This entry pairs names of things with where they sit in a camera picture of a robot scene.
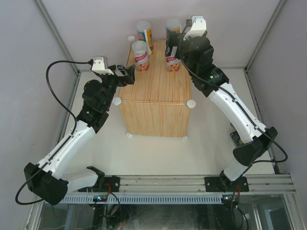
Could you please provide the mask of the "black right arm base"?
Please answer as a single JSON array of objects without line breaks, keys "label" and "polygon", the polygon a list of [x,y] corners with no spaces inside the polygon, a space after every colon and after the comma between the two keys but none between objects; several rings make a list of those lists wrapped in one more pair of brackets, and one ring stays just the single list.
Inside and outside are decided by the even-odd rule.
[{"label": "black right arm base", "polygon": [[235,188],[240,188],[241,192],[249,192],[247,178],[239,176],[238,179],[229,180],[222,171],[219,176],[204,177],[206,192],[233,192]]}]

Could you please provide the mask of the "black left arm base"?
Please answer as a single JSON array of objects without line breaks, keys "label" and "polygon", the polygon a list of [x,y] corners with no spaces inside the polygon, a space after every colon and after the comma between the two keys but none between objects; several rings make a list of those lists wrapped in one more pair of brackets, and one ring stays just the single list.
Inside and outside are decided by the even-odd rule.
[{"label": "black left arm base", "polygon": [[94,166],[86,167],[91,172],[94,172],[98,178],[95,184],[92,186],[93,191],[98,191],[98,189],[108,190],[110,192],[118,192],[120,188],[120,177],[112,175],[105,176],[105,173]]}]

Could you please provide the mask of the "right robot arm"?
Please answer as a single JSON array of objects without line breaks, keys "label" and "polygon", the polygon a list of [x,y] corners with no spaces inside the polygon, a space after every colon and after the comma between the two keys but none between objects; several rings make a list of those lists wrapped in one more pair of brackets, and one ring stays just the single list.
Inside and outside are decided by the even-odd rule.
[{"label": "right robot arm", "polygon": [[226,191],[237,186],[237,180],[272,145],[278,132],[266,127],[244,105],[225,73],[213,64],[214,48],[206,35],[184,38],[184,33],[171,34],[166,41],[165,56],[176,48],[194,86],[225,114],[239,134],[242,145],[233,149],[234,159],[220,173],[220,185]]}]

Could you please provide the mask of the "white red label can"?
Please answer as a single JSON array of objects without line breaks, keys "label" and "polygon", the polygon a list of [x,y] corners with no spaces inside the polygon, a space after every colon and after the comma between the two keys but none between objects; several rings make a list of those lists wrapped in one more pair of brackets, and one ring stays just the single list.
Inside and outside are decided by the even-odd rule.
[{"label": "white red label can", "polygon": [[166,70],[168,72],[178,72],[180,70],[180,59],[175,56],[166,57]]},{"label": "white red label can", "polygon": [[149,69],[149,56],[147,52],[147,43],[144,41],[135,41],[131,45],[136,69],[138,71],[147,71]]}]

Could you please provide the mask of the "aluminium mounting rail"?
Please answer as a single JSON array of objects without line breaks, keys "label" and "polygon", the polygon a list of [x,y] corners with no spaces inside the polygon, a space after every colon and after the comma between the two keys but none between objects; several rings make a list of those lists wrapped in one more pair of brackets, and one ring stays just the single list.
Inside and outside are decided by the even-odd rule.
[{"label": "aluminium mounting rail", "polygon": [[[218,193],[224,189],[219,177],[206,175],[130,175],[109,182],[112,192],[119,193]],[[241,177],[236,185],[241,192],[256,194],[294,193],[292,178],[288,174],[259,174]]]}]

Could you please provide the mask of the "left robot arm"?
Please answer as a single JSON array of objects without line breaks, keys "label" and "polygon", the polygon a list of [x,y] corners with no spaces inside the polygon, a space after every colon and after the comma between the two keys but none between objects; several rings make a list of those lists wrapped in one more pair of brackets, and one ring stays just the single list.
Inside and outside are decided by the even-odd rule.
[{"label": "left robot arm", "polygon": [[88,166],[83,172],[64,174],[77,152],[94,137],[108,118],[112,100],[118,87],[135,82],[135,65],[112,65],[96,70],[100,80],[90,80],[83,88],[83,106],[75,124],[55,148],[37,164],[24,168],[28,189],[51,205],[56,205],[67,193],[90,187],[96,192],[105,187],[104,172]]}]

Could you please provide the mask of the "blue can with spoon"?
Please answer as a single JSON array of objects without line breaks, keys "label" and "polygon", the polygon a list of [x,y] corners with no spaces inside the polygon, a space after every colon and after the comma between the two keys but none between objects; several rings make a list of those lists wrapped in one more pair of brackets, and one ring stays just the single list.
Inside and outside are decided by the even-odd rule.
[{"label": "blue can with spoon", "polygon": [[142,40],[147,44],[148,55],[153,54],[154,45],[153,45],[151,24],[147,21],[142,21],[136,25],[136,29],[139,40]]}]

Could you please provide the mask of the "blue rectangular tin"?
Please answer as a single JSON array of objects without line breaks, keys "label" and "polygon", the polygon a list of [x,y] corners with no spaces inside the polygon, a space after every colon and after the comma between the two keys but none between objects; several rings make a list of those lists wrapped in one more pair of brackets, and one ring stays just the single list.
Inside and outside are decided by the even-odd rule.
[{"label": "blue rectangular tin", "polygon": [[236,146],[240,146],[240,141],[241,141],[241,138],[240,138],[240,135],[238,134],[238,132],[235,130],[233,131],[231,134],[230,134],[230,137],[232,139],[232,141],[234,142],[234,144]]}]

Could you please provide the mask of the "blue yellow can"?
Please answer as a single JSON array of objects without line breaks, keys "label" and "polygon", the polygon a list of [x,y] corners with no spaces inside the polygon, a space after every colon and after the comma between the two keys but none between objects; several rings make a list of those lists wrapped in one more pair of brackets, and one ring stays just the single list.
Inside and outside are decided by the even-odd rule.
[{"label": "blue yellow can", "polygon": [[169,19],[165,25],[166,28],[166,39],[168,40],[171,34],[180,33],[180,21],[177,19]]}]

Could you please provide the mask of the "wooden cabinet box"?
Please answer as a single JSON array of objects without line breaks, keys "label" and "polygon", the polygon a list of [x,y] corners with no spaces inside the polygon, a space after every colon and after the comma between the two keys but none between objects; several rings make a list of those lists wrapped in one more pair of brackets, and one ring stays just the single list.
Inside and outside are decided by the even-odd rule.
[{"label": "wooden cabinet box", "polygon": [[187,70],[166,70],[165,41],[154,41],[149,69],[135,71],[135,83],[121,88],[119,108],[131,135],[182,138],[191,109],[191,78]]}]

